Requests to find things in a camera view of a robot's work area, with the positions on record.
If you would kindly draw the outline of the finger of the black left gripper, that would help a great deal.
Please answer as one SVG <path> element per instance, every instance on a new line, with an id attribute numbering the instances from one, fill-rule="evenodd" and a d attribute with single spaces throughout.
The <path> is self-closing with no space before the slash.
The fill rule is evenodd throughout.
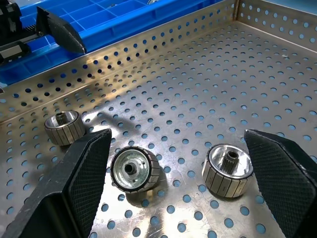
<path id="1" fill-rule="evenodd" d="M 50 35 L 55 42 L 72 53 L 87 52 L 79 33 L 59 16 L 37 7 L 36 32 L 39 36 Z"/>

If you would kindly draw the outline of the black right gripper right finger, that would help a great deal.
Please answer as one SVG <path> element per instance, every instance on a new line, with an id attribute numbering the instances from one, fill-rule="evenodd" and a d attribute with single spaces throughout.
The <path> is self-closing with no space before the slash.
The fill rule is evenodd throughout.
<path id="1" fill-rule="evenodd" d="M 317 163 L 294 141 L 244 132 L 259 190 L 286 238 L 317 238 Z"/>

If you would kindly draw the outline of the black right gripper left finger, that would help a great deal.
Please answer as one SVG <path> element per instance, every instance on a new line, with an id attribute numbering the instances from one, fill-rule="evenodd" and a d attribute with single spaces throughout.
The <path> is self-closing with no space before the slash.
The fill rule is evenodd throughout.
<path id="1" fill-rule="evenodd" d="M 73 142 L 2 238 L 88 238 L 104 189 L 111 138 L 107 128 Z"/>

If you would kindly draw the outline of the metal rotor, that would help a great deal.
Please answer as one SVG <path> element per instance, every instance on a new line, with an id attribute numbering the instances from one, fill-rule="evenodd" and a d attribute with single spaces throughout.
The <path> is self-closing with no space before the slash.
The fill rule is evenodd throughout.
<path id="1" fill-rule="evenodd" d="M 217 144 L 207 151 L 202 178 L 212 193 L 235 198 L 247 190 L 253 172 L 247 151 L 231 144 Z"/>
<path id="2" fill-rule="evenodd" d="M 86 133 L 80 114 L 73 110 L 50 116 L 44 128 L 51 142 L 58 146 L 70 145 Z"/>
<path id="3" fill-rule="evenodd" d="M 122 148 L 112 159 L 111 180 L 124 193 L 134 194 L 152 189 L 160 176 L 155 155 L 139 146 Z"/>

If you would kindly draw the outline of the blue compartment tray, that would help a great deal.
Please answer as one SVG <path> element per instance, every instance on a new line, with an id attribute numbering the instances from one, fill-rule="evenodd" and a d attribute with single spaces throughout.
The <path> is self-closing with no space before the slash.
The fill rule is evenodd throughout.
<path id="1" fill-rule="evenodd" d="M 37 0 L 21 7 L 24 26 L 36 22 L 38 6 L 69 22 L 87 52 L 120 41 L 222 0 Z M 0 85 L 7 86 L 78 57 L 51 36 L 29 43 L 32 53 L 0 66 Z"/>

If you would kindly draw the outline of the perforated metal tray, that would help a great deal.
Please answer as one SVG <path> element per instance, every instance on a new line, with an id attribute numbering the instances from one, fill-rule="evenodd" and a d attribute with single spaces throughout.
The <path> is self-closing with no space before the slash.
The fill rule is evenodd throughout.
<path id="1" fill-rule="evenodd" d="M 5 87 L 0 94 L 0 237 L 66 149 L 44 129 L 75 110 L 110 128 L 109 157 L 134 145 L 161 167 L 129 197 L 105 177 L 92 238 L 285 238 L 258 185 L 230 201 L 202 179 L 208 149 L 246 148 L 248 128 L 317 159 L 317 17 L 265 1 L 224 0 Z"/>

